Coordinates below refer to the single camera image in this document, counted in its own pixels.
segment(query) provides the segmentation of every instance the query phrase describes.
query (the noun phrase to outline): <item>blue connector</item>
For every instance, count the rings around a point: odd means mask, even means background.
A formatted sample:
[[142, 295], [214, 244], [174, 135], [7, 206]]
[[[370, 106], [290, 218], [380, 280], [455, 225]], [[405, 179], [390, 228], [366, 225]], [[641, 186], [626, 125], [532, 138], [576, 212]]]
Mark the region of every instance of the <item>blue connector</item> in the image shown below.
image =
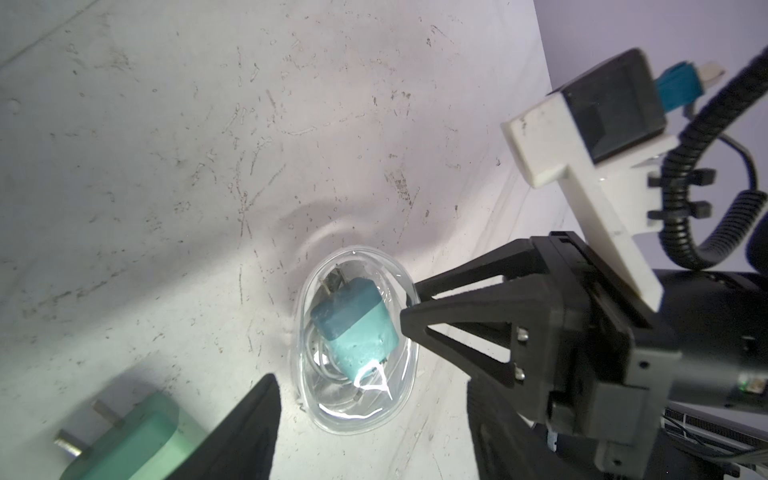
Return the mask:
[[682, 61], [669, 67], [656, 79], [656, 89], [661, 97], [664, 112], [692, 104], [704, 94], [704, 88], [694, 64]]
[[356, 386], [397, 348], [399, 338], [373, 280], [353, 278], [310, 314], [333, 362]]

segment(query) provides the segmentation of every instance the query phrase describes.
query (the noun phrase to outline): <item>teal power adapter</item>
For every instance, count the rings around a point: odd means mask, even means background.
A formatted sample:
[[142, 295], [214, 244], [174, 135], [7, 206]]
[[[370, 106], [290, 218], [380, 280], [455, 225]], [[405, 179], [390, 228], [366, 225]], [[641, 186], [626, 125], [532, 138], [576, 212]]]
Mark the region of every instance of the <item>teal power adapter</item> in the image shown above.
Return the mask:
[[379, 289], [373, 280], [353, 278], [348, 283], [334, 270], [338, 282], [323, 281], [329, 297], [310, 315], [325, 339], [334, 364], [356, 385], [380, 368], [399, 343]]

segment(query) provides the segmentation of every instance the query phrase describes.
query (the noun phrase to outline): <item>metal pin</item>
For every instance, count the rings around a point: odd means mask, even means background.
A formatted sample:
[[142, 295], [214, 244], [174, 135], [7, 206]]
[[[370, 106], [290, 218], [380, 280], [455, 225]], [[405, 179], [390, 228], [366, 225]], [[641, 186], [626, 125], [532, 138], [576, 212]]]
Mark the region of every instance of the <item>metal pin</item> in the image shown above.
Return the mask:
[[525, 371], [517, 365], [515, 365], [515, 380], [518, 382], [525, 380]]
[[75, 458], [88, 450], [88, 445], [85, 442], [75, 438], [74, 435], [66, 430], [59, 430], [53, 439], [53, 443]]
[[328, 287], [328, 284], [325, 280], [320, 280], [320, 285], [323, 286], [323, 289], [326, 291], [327, 296], [331, 296], [331, 289]]
[[341, 271], [341, 269], [338, 266], [336, 267], [336, 272], [338, 272], [339, 278], [341, 278], [341, 284], [346, 285], [347, 282], [346, 282], [346, 278], [344, 278], [344, 272]]
[[101, 417], [106, 420], [107, 422], [110, 422], [112, 426], [114, 426], [116, 429], [119, 429], [123, 426], [124, 422], [123, 419], [114, 412], [113, 409], [109, 408], [104, 402], [101, 400], [96, 400], [91, 404], [91, 408], [101, 415]]
[[518, 342], [526, 343], [528, 341], [528, 330], [523, 327], [518, 327]]

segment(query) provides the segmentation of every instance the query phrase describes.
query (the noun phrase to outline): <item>green block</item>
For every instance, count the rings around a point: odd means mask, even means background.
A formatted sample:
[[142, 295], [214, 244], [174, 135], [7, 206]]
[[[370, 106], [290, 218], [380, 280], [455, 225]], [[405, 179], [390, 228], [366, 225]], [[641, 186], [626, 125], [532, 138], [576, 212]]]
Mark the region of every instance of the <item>green block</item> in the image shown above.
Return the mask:
[[206, 435], [168, 397], [154, 393], [78, 456], [61, 480], [162, 480]]

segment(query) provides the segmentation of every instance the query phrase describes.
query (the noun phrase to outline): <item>white table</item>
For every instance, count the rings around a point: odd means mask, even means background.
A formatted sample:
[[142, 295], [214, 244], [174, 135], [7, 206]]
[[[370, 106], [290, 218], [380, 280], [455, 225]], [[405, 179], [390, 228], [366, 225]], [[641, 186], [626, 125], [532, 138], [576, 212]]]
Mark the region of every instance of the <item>white table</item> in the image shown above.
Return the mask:
[[293, 304], [341, 246], [419, 280], [569, 223], [498, 128], [550, 90], [532, 1], [71, 0], [44, 18], [16, 3], [0, 478], [57, 478], [56, 431], [108, 427], [96, 396], [125, 414], [161, 389], [212, 429], [268, 372], [272, 478], [475, 476], [466, 376], [424, 349], [388, 425], [315, 427], [290, 378]]

